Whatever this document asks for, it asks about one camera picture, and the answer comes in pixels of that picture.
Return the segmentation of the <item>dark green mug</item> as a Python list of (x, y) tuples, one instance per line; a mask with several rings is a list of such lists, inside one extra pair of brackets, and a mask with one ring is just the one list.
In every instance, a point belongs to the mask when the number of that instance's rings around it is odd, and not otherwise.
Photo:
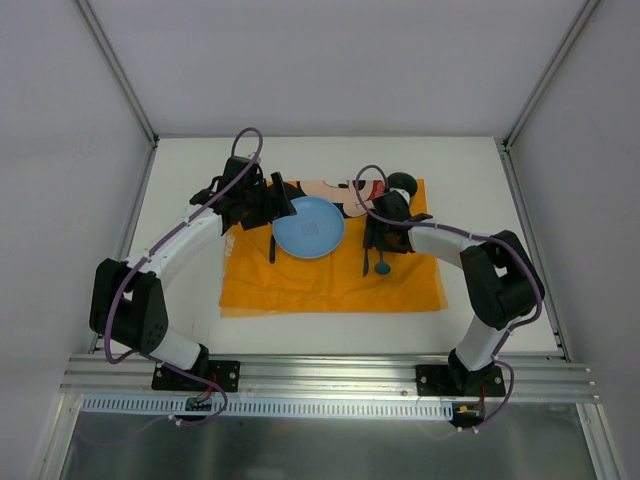
[(408, 203), (418, 191), (417, 180), (405, 172), (394, 172), (387, 177), (387, 187), (390, 191), (398, 191)]

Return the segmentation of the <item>light blue plate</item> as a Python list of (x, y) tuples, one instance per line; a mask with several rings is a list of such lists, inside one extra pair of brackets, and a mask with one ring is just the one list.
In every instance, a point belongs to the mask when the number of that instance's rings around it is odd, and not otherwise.
[(328, 200), (303, 196), (292, 200), (294, 215), (273, 222), (275, 243), (287, 254), (304, 260), (324, 257), (342, 242), (346, 223)]

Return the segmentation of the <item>gold fork green handle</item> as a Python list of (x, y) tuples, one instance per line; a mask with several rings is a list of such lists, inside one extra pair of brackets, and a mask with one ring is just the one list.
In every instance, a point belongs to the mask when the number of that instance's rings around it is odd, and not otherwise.
[(276, 244), (275, 237), (274, 235), (271, 235), (269, 240), (269, 255), (268, 255), (270, 264), (275, 264), (276, 262), (276, 248), (277, 248), (277, 244)]

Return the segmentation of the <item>blue plastic knife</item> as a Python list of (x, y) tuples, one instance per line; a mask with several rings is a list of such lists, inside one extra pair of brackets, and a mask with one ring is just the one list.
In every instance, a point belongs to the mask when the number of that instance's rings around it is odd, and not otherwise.
[(363, 247), (363, 268), (362, 268), (362, 276), (366, 277), (370, 270), (370, 261), (369, 254), (371, 251), (371, 247)]

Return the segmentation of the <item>teal plastic spoon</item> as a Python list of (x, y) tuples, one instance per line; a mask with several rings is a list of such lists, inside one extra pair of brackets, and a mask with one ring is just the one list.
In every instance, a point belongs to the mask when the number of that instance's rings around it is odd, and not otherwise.
[(384, 251), (382, 250), (378, 251), (378, 262), (376, 263), (374, 270), (381, 276), (388, 275), (391, 272), (391, 266), (386, 262)]

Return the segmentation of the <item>orange cartoon cloth placemat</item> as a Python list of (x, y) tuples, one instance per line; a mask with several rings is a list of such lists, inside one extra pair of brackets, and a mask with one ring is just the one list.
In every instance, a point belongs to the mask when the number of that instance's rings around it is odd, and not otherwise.
[(232, 227), (226, 236), (224, 280), (219, 301), (225, 317), (284, 313), (415, 313), (447, 308), (438, 262), (418, 254), (384, 254), (388, 275), (374, 267), (362, 276), (363, 239), (367, 207), (383, 194), (387, 180), (295, 180), (286, 183), (291, 199), (306, 195), (332, 202), (343, 215), (346, 231), (329, 255), (311, 260), (295, 258), (276, 248), (270, 264), (269, 226), (245, 231)]

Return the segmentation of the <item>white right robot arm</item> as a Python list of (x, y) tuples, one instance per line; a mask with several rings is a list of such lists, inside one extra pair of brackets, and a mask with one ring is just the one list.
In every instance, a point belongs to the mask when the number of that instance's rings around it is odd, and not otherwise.
[(413, 216), (401, 189), (375, 198), (367, 215), (375, 249), (432, 256), (463, 272), (474, 316), (449, 353), (445, 372), (427, 382), (440, 391), (472, 394), (511, 331), (541, 314), (544, 286), (519, 237), (510, 230), (482, 235), (438, 223), (429, 214)]

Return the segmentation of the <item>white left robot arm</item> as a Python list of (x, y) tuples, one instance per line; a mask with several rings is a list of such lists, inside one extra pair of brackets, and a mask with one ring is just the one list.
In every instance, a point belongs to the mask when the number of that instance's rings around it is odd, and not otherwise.
[(221, 175), (189, 201), (181, 219), (146, 249), (124, 260), (107, 258), (97, 267), (90, 329), (104, 347), (113, 342), (131, 353), (174, 368), (174, 378), (188, 390), (208, 381), (205, 346), (185, 338), (170, 325), (165, 290), (195, 255), (239, 225), (250, 230), (296, 212), (280, 173), (263, 175), (255, 160), (231, 156)]

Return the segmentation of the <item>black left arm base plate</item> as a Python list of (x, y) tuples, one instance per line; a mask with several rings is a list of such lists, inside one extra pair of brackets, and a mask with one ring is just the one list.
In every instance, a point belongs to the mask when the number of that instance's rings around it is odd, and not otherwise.
[[(236, 360), (209, 359), (189, 374), (216, 383), (225, 392), (236, 393), (241, 373), (241, 363)], [(166, 366), (154, 370), (151, 389), (154, 391), (204, 392), (209, 387), (191, 377), (185, 377)]]

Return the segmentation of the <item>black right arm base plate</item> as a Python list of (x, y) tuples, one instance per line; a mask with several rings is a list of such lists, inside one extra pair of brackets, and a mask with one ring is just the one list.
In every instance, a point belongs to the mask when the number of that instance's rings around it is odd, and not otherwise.
[(502, 370), (495, 364), (471, 373), (444, 364), (415, 366), (419, 396), (502, 398), (506, 394)]

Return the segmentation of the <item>left aluminium frame post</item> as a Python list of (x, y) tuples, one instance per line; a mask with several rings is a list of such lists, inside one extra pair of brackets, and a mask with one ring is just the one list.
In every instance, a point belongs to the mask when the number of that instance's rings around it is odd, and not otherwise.
[(109, 36), (99, 19), (91, 1), (73, 0), (72, 4), (76, 8), (80, 18), (85, 24), (89, 35), (94, 41), (102, 59), (113, 77), (125, 103), (136, 121), (136, 124), (143, 133), (145, 139), (152, 148), (157, 146), (159, 136), (127, 75), (125, 69), (109, 39)]

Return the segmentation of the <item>aluminium frame post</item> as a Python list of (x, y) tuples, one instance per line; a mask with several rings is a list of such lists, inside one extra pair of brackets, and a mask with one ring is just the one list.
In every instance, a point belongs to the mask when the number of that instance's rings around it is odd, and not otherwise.
[(563, 34), (550, 59), (546, 63), (541, 75), (536, 80), (534, 88), (529, 93), (518, 116), (508, 130), (504, 139), (501, 141), (501, 146), (505, 152), (509, 152), (515, 145), (520, 134), (534, 114), (538, 105), (543, 100), (544, 95), (551, 87), (551, 84), (561, 70), (561, 67), (572, 53), (576, 43), (583, 35), (589, 22), (601, 4), (601, 0), (587, 0), (581, 3), (580, 8), (570, 22), (569, 27)]
[(113, 77), (125, 103), (136, 121), (136, 124), (143, 133), (145, 139), (152, 148), (157, 146), (159, 136), (127, 75), (125, 69), (109, 39), (109, 36), (99, 19), (91, 1), (73, 0), (72, 4), (76, 8), (80, 18), (85, 24), (89, 35), (94, 41), (102, 59)]

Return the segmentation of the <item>aluminium front rail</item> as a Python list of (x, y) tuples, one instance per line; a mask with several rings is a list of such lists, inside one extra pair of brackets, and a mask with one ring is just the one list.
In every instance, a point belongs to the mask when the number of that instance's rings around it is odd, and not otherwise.
[[(443, 356), (277, 356), (223, 355), (240, 363), (237, 394), (242, 397), (414, 400), (416, 367), (443, 365)], [(598, 404), (602, 401), (592, 369), (559, 357), (504, 357), (503, 378), (521, 403)], [(112, 365), (101, 352), (72, 356), (59, 390), (83, 394), (153, 394), (165, 373), (134, 355)]]

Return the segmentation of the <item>right aluminium frame post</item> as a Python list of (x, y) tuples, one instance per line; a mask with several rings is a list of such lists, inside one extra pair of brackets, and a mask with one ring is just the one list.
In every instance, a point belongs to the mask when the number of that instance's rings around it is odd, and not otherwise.
[(543, 100), (544, 95), (551, 87), (551, 84), (561, 70), (561, 67), (572, 53), (576, 43), (583, 35), (589, 22), (601, 4), (601, 0), (587, 0), (581, 3), (580, 8), (570, 22), (569, 27), (563, 34), (550, 59), (546, 63), (541, 75), (536, 80), (534, 88), (529, 93), (518, 116), (508, 130), (504, 139), (501, 141), (501, 146), (505, 152), (509, 152), (515, 145), (520, 134), (534, 114), (538, 105)]

